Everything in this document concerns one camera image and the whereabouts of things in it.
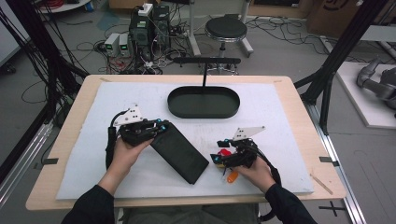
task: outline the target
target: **black tray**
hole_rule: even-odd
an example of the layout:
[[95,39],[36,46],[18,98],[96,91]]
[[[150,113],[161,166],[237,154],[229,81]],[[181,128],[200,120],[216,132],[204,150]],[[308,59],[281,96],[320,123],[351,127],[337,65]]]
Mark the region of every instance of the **black tray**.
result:
[[238,94],[225,87],[185,86],[168,96],[169,111],[182,119],[227,119],[239,105]]

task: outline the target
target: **chair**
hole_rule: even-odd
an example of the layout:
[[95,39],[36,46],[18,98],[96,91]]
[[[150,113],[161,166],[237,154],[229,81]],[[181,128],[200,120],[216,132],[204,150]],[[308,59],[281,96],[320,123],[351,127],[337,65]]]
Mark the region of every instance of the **chair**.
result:
[[[239,42],[245,38],[247,32],[248,28],[244,23],[229,16],[211,19],[205,26],[206,35],[221,42],[219,58],[224,58],[225,43]],[[207,71],[217,70],[219,74],[222,71],[226,71],[237,75],[236,66],[234,67],[235,70],[231,70],[230,68],[230,65],[224,67],[223,64],[217,64],[215,68],[210,68]]]

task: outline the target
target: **black stool seat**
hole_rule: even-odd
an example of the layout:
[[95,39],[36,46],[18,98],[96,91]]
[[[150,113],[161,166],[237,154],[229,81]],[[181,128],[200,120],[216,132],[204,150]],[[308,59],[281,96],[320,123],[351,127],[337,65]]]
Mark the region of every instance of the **black stool seat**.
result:
[[245,38],[248,28],[238,19],[218,17],[206,23],[205,32],[219,41],[237,42]]

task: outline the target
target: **gray robotic arm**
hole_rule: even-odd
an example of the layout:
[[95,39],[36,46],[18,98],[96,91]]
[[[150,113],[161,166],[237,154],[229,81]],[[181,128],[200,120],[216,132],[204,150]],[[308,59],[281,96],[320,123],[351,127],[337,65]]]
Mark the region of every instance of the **gray robotic arm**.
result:
[[379,83],[371,80],[371,76],[380,63],[381,60],[376,58],[363,67],[358,74],[356,83],[359,87],[375,93],[376,97],[385,101],[388,107],[396,109],[396,67],[385,70]]

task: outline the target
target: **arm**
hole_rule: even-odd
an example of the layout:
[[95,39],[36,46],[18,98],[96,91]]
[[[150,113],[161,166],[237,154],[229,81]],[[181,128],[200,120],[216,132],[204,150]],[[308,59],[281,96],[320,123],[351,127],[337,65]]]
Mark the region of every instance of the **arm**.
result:
[[250,168],[239,166],[234,169],[265,194],[277,218],[283,223],[316,223],[294,194],[276,184],[263,159],[258,157]]
[[150,143],[151,140],[131,147],[119,138],[115,146],[113,162],[102,179],[78,198],[62,223],[114,223],[114,193],[129,174],[140,152]]

